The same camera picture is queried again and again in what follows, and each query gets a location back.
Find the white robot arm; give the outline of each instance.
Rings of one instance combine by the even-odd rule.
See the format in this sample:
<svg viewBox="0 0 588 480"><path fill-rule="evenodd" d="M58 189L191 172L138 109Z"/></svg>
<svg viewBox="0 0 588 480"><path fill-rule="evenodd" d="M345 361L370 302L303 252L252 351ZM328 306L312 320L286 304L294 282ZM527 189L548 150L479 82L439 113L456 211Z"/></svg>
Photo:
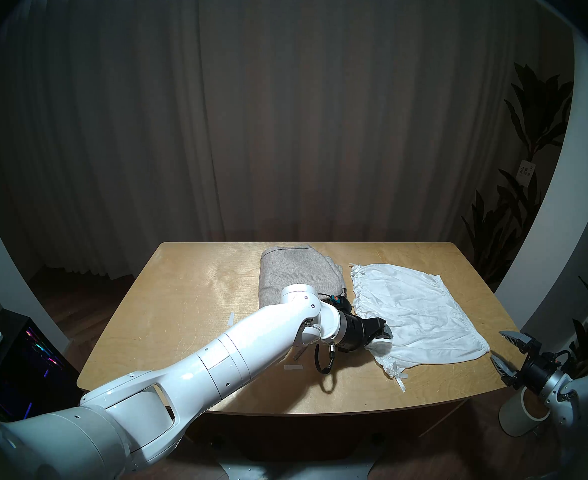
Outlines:
<svg viewBox="0 0 588 480"><path fill-rule="evenodd" d="M568 351L541 354L540 342L526 333L504 330L500 334L527 358L520 370L514 370L493 354L495 369L507 386L515 389L526 386L550 409L561 439L563 468L566 473L572 471L581 454L588 450L588 375L572 379L565 373L572 357ZM569 358L566 363L557 359L563 353ZM585 470L582 478L588 478Z"/></svg>
<svg viewBox="0 0 588 480"><path fill-rule="evenodd" d="M354 341L362 347L389 335L384 321L376 331L359 321L319 301L313 287L291 285L280 305L258 310L178 363L117 378L85 394L77 408L0 423L0 445L26 478L45 469L54 478L112 480L141 470L172 452L201 413L292 346L298 352L315 343L353 350Z"/></svg>

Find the metal base plate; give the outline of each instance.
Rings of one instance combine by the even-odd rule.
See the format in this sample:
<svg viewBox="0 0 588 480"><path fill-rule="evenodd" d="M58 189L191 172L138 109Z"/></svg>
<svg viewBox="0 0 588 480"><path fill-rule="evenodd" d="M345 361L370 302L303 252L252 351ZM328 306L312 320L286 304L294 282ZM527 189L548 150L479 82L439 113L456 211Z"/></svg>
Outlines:
<svg viewBox="0 0 588 480"><path fill-rule="evenodd" d="M368 437L337 461L250 461L225 438L213 441L211 450L230 480L366 480L385 450L385 440L379 434Z"/></svg>

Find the tabletop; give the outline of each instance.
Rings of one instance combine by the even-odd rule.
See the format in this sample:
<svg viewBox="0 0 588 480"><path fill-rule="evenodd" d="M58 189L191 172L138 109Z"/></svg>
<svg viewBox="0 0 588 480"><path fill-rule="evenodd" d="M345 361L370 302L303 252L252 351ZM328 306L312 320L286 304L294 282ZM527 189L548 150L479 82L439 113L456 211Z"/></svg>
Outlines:
<svg viewBox="0 0 588 480"><path fill-rule="evenodd" d="M78 378L92 390L135 370L156 370L196 352L258 309L261 253L291 242L164 242L98 340ZM499 335L516 330L507 312L463 254L450 242L310 242L343 267L389 263L440 275L492 351L520 368L524 356ZM387 377L366 350L338 353L329 375L314 367L314 352L292 353L211 411L252 414L341 414L398 410L469 398L504 387L490 354L448 365L406 370L407 391ZM285 365L302 364L302 370Z"/></svg>

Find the white fabric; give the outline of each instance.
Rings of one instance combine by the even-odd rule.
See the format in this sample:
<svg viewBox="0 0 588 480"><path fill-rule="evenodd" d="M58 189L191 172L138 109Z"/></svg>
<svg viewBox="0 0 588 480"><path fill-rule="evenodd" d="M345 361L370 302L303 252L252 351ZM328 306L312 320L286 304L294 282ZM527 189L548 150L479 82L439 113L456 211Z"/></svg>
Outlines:
<svg viewBox="0 0 588 480"><path fill-rule="evenodd" d="M421 364L474 360L490 350L440 275L372 264L352 267L351 279L355 312L385 319L394 334L367 347L389 376L400 377L406 368Z"/></svg>
<svg viewBox="0 0 588 480"><path fill-rule="evenodd" d="M474 189L520 161L503 98L538 10L23 0L0 31L19 219L48 266L111 277L163 241L467 244Z"/></svg>

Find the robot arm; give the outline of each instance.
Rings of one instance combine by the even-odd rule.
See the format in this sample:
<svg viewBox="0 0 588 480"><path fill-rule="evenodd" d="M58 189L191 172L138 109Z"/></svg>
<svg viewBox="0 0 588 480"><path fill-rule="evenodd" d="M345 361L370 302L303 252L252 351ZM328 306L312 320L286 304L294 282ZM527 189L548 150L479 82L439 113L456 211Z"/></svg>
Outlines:
<svg viewBox="0 0 588 480"><path fill-rule="evenodd" d="M280 305L258 310L167 368L108 382L85 394L78 408L0 423L0 445L26 478L37 477L43 467L60 478L110 480L141 470L172 452L201 413L292 346L300 351L325 343L351 351L391 336L383 320L372 320L319 301L309 285L291 285L283 289Z"/></svg>

